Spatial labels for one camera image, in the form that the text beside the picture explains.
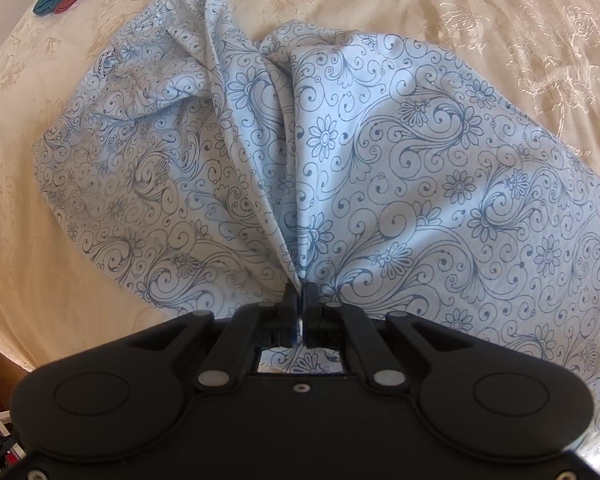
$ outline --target bedspread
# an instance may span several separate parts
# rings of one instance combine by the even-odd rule
[[[25,366],[83,350],[170,315],[103,276],[74,250],[36,190],[30,152],[112,33],[148,1],[83,0],[64,16],[25,16],[0,51],[0,350]],[[231,1],[235,21],[255,40],[291,18],[301,18],[321,27],[358,28],[440,44],[561,137],[600,175],[600,0]],[[478,86],[473,92],[485,90]],[[316,127],[329,133],[331,120],[321,119]],[[468,176],[450,173],[448,184],[472,185]],[[449,191],[451,200],[453,190]],[[534,258],[552,255],[538,270],[549,273],[560,249],[549,237],[538,247]],[[400,247],[389,245],[386,250],[399,252]],[[384,268],[383,254],[370,257],[377,256]],[[449,323],[460,323],[460,328],[468,315],[480,315],[463,314],[463,309],[449,314]],[[591,324],[599,326],[600,316],[587,321],[587,330],[593,330]],[[544,350],[553,351],[555,346],[548,346],[554,334],[549,327],[538,328],[537,334],[529,334],[531,346],[542,348],[544,342]],[[600,369],[599,347],[579,341],[570,351],[579,354],[592,376]],[[595,438],[580,452],[600,470],[600,402],[595,424]]]

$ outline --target light blue cloth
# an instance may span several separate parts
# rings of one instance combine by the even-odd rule
[[[440,47],[295,21],[257,44],[226,0],[152,0],[34,150],[76,248],[157,308],[312,280],[574,370],[600,430],[600,179]]]

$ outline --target circular pad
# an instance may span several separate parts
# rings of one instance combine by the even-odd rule
[[[499,462],[555,456],[580,441],[593,416],[576,375],[487,344],[433,356],[418,403],[450,444]]]
[[[544,384],[524,374],[486,376],[475,383],[474,395],[485,410],[507,416],[531,415],[549,402]]]
[[[129,396],[124,379],[94,372],[65,380],[56,390],[56,403],[73,415],[104,415],[118,409]]]

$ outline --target beige bedspread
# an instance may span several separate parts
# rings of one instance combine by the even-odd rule
[[[232,1],[252,39],[299,18],[438,43],[600,174],[600,0]],[[29,369],[164,319],[72,250],[32,177],[31,145],[147,2],[27,12],[0,49],[0,350]],[[600,470],[600,438],[582,453]]]

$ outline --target floral patterned fabric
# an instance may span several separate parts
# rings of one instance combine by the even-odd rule
[[[157,308],[311,280],[573,370],[600,431],[600,179],[438,46],[298,21],[254,43],[227,0],[152,0],[34,154],[77,249]]]

